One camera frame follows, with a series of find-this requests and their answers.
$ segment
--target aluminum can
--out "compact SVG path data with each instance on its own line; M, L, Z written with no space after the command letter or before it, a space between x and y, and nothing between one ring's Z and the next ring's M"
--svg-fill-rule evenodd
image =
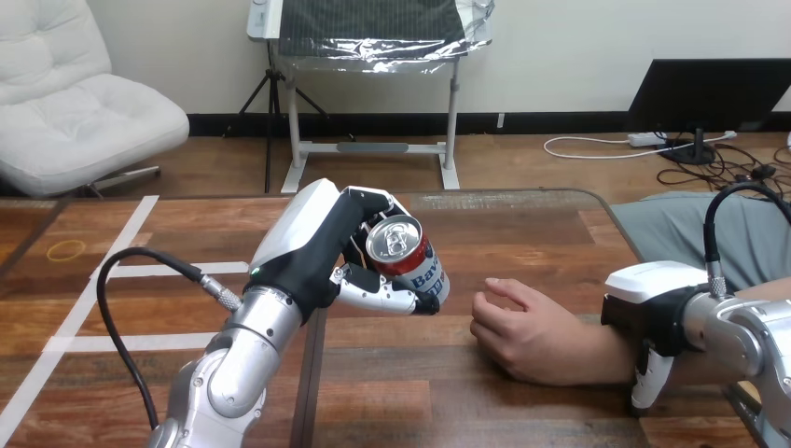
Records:
M380 273L435 295L440 303L448 298L451 282L414 217L395 215L380 221L368 234L366 252Z

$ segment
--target human hand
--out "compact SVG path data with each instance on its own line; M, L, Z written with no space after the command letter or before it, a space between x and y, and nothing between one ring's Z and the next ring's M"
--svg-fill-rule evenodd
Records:
M609 327L586 324L544 294L516 280L486 279L486 288L511 299L500 308L482 293L473 299L470 332L479 346L520 381L543 385L626 383L634 350Z

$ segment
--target chair cushion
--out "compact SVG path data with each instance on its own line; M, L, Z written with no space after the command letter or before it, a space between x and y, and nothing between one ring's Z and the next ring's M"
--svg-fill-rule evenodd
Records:
M41 98L110 68L85 0L0 0L0 105Z
M176 147L184 111L143 84L98 75L0 105L0 175L33 196L67 191Z

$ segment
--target human arm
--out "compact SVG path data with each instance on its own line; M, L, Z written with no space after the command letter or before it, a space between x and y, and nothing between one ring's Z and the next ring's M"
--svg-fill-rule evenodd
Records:
M545 385L631 382L639 342L629 335L609 326L584 323L516 280L487 279L486 287L520 309L502 309L480 292L473 300L470 331L481 348L514 378ZM737 296L777 301L788 298L787 291L791 291L791 277L748 288ZM710 384L740 379L704 354L684 353L673 365L670 382Z

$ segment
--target can lid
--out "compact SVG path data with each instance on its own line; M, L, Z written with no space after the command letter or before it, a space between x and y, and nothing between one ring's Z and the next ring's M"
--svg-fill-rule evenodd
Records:
M395 263L414 252L420 241L418 220L407 215L396 215L374 226L366 240L366 251L378 262Z

